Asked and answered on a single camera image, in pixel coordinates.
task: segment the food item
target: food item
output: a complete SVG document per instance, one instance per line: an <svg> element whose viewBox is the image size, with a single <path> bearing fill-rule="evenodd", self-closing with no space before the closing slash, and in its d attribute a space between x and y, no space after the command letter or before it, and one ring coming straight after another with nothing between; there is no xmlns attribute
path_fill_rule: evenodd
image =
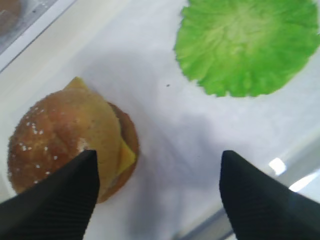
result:
<svg viewBox="0 0 320 240"><path fill-rule="evenodd" d="M174 47L184 75L209 95L270 94L320 44L313 0L189 0Z"/></svg>
<svg viewBox="0 0 320 240"><path fill-rule="evenodd" d="M97 151L101 203L132 175L139 143L130 117L76 77L20 120L9 141L8 178L21 193L90 149Z"/></svg>
<svg viewBox="0 0 320 240"><path fill-rule="evenodd" d="M0 36L16 24L20 13L20 0L0 0Z"/></svg>

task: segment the cheese slice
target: cheese slice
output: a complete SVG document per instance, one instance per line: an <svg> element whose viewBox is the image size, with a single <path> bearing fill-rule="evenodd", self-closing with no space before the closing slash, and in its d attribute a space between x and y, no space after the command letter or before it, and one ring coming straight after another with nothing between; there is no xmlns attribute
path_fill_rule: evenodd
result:
<svg viewBox="0 0 320 240"><path fill-rule="evenodd" d="M90 89L87 87L85 82L81 77L75 77L64 89L83 89L88 90ZM118 169L116 172L116 176L122 174L126 169L128 169L132 164L136 161L135 153L128 147L126 142L121 138L121 147L119 153L119 160L118 160Z"/></svg>

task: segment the green lettuce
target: green lettuce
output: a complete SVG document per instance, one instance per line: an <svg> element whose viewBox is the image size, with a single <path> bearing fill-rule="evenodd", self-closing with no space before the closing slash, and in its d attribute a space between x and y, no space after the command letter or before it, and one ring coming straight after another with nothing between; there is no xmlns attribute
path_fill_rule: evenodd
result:
<svg viewBox="0 0 320 240"><path fill-rule="evenodd" d="M174 50L183 74L209 95L270 94L320 44L312 0L189 0Z"/></svg>

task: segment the lettuce leaf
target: lettuce leaf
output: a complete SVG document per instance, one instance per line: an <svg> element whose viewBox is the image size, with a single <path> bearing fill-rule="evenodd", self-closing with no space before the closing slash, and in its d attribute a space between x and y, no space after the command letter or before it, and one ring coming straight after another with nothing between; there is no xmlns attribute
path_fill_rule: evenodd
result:
<svg viewBox="0 0 320 240"><path fill-rule="evenodd" d="M270 94L320 44L312 0L189 0L174 50L183 74L209 95Z"/></svg>

